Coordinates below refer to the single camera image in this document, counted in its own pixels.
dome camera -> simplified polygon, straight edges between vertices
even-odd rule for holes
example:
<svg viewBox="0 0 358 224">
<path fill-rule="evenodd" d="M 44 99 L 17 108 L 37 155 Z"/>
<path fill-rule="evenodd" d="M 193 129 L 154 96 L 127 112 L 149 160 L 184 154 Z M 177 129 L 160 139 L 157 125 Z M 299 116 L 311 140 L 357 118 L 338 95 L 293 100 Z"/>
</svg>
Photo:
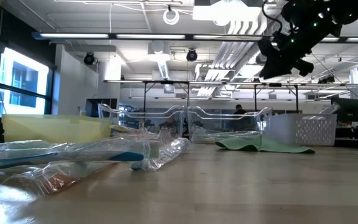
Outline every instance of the dome camera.
<svg viewBox="0 0 358 224">
<path fill-rule="evenodd" d="M 84 58 L 84 63 L 86 65 L 94 65 L 96 64 L 96 59 L 94 57 L 94 53 L 93 52 L 87 52 Z"/>
<path fill-rule="evenodd" d="M 195 62 L 197 60 L 197 53 L 195 49 L 190 49 L 187 53 L 186 59 L 188 62 Z"/>
</svg>

white laundry basket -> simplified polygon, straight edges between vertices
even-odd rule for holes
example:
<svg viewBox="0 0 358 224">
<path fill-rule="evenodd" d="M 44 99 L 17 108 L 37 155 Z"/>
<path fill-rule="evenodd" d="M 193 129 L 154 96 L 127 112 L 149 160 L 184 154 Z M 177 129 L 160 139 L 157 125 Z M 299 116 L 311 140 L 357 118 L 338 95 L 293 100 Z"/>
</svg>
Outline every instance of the white laundry basket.
<svg viewBox="0 0 358 224">
<path fill-rule="evenodd" d="M 270 117 L 265 134 L 277 141 L 304 146 L 333 146 L 336 114 L 280 114 Z"/>
</svg>

window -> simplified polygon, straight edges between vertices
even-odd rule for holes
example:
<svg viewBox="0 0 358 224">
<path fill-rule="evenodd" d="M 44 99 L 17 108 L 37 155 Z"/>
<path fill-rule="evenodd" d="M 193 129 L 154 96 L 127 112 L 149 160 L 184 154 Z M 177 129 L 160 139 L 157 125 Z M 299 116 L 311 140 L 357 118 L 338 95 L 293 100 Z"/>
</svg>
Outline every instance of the window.
<svg viewBox="0 0 358 224">
<path fill-rule="evenodd" d="M 5 111 L 7 114 L 44 114 L 45 99 L 10 90 L 0 91 L 0 116 Z"/>
<path fill-rule="evenodd" d="M 5 48 L 0 62 L 0 116 L 2 114 L 44 114 L 49 68 L 19 52 Z"/>
<path fill-rule="evenodd" d="M 0 83 L 41 95 L 47 93 L 49 68 L 14 50 L 1 55 Z"/>
</svg>

table surface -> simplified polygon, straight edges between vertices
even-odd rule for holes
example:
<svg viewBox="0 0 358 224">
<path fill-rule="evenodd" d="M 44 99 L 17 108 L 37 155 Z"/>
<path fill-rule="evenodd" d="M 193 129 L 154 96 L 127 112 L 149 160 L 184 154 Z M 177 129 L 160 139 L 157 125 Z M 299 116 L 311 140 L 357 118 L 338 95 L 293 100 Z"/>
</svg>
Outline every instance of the table surface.
<svg viewBox="0 0 358 224">
<path fill-rule="evenodd" d="M 46 197 L 0 184 L 0 223 L 358 223 L 358 150 L 315 150 L 199 144 L 156 172 L 120 164 Z"/>
</svg>

green microfiber towel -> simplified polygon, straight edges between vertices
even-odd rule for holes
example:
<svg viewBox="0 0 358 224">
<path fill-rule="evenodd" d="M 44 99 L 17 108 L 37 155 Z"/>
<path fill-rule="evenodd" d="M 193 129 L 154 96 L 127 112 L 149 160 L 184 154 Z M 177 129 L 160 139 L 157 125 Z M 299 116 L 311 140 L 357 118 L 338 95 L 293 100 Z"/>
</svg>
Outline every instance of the green microfiber towel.
<svg viewBox="0 0 358 224">
<path fill-rule="evenodd" d="M 219 147 L 228 150 L 242 150 L 242 151 L 259 151 L 259 152 L 283 152 L 283 153 L 315 153 L 309 147 L 292 146 L 289 144 L 280 143 L 262 136 L 262 143 L 259 144 L 257 139 L 249 138 L 230 138 L 216 141 L 215 144 Z"/>
</svg>

